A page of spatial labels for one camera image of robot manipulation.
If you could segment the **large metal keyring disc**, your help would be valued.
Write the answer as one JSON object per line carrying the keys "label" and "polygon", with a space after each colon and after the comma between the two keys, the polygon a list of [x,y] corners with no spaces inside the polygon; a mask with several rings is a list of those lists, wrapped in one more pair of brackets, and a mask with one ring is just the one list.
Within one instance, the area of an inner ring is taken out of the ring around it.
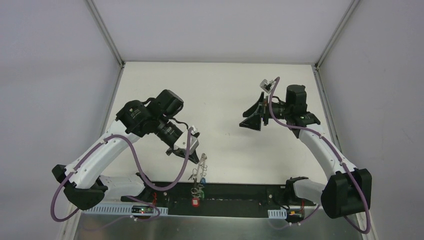
{"label": "large metal keyring disc", "polygon": [[201,178],[205,178],[205,181],[206,181],[206,175],[207,175],[207,169],[208,169],[208,166],[206,164],[207,158],[208,157],[205,153],[201,154],[201,158],[199,160],[197,168],[193,169],[192,174],[189,178],[189,180],[193,180],[193,187],[190,190],[193,198],[194,198],[195,191],[198,190],[198,189],[203,190],[203,188],[206,185],[206,184],[204,184],[204,185],[200,184],[200,180],[201,180]]}

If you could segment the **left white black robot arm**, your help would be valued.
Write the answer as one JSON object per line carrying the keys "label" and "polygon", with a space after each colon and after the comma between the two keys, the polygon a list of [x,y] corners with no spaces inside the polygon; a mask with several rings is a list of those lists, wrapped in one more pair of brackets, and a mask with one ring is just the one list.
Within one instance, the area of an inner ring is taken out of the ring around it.
{"label": "left white black robot arm", "polygon": [[136,155],[134,143],[153,134],[167,145],[166,154],[176,155],[184,162],[197,164],[200,132],[195,126],[179,129],[176,115],[184,101],[169,89],[145,101],[131,100],[116,114],[106,132],[77,160],[68,165],[56,165],[52,174],[60,183],[68,201],[79,210],[88,210],[105,199],[130,196],[140,202],[152,198],[153,190],[165,192],[175,183],[159,187],[154,185],[136,163],[138,172],[131,176],[109,177],[103,171],[125,150]]}

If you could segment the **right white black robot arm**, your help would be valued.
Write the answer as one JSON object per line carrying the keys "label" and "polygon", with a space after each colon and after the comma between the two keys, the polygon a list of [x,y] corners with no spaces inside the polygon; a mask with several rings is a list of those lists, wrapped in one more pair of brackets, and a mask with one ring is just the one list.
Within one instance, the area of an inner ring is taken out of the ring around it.
{"label": "right white black robot arm", "polygon": [[365,168],[357,168],[324,136],[319,119],[307,110],[305,86],[289,85],[284,101],[273,102],[273,98],[262,92],[256,103],[243,112],[239,126],[260,131],[270,120],[285,120],[283,126],[309,149],[327,178],[326,184],[307,177],[287,180],[284,200],[290,205],[302,200],[319,204],[331,219],[358,213],[369,218],[372,175]]}

